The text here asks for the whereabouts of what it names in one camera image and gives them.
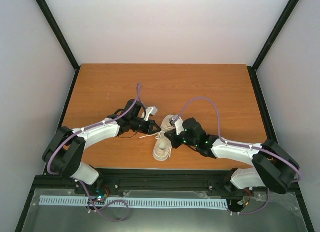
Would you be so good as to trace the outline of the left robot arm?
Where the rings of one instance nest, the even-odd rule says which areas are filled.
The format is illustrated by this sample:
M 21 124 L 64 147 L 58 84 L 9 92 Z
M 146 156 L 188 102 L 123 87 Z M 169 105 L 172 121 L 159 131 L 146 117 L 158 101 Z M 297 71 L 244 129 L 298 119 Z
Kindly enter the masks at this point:
M 104 187 L 101 175 L 82 161 L 85 149 L 130 130 L 146 135 L 160 132 L 161 127 L 150 119 L 157 111 L 155 106 L 145 107 L 141 102 L 131 99 L 124 109 L 118 109 L 98 123 L 74 129 L 60 127 L 42 156 L 47 163 L 47 171 L 64 179 L 83 181 L 92 193 L 101 192 Z

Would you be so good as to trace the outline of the white lace sneaker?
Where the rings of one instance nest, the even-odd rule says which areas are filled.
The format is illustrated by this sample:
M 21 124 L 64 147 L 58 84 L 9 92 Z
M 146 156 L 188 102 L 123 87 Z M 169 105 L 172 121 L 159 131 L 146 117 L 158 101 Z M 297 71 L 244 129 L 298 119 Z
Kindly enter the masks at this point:
M 175 125 L 172 125 L 172 120 L 175 119 L 175 115 L 167 115 L 161 123 L 161 131 L 156 135 L 156 143 L 153 149 L 153 157 L 158 161 L 165 161 L 171 157 L 172 143 L 165 136 L 165 132 L 175 129 Z

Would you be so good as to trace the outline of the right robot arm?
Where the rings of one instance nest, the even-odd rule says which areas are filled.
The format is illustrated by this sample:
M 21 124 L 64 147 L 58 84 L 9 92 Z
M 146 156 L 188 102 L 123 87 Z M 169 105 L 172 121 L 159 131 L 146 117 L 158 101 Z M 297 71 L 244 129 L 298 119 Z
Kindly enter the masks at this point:
M 205 132 L 195 118 L 183 120 L 175 115 L 169 118 L 173 129 L 165 136 L 173 148 L 186 145 L 204 157 L 231 159 L 250 165 L 247 169 L 233 169 L 228 181 L 238 189 L 267 187 L 285 194 L 298 177 L 299 164 L 277 142 L 250 144 L 230 141 Z

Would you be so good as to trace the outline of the white shoelace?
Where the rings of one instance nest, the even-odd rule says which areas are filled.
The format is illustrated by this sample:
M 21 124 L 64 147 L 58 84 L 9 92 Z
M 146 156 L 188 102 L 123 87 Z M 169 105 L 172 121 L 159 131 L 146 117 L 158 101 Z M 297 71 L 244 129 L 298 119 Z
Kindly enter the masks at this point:
M 165 161 L 171 157 L 172 144 L 171 141 L 165 136 L 165 131 L 160 131 L 153 135 L 140 136 L 141 138 L 155 136 L 156 143 L 152 151 L 153 157 L 157 161 Z

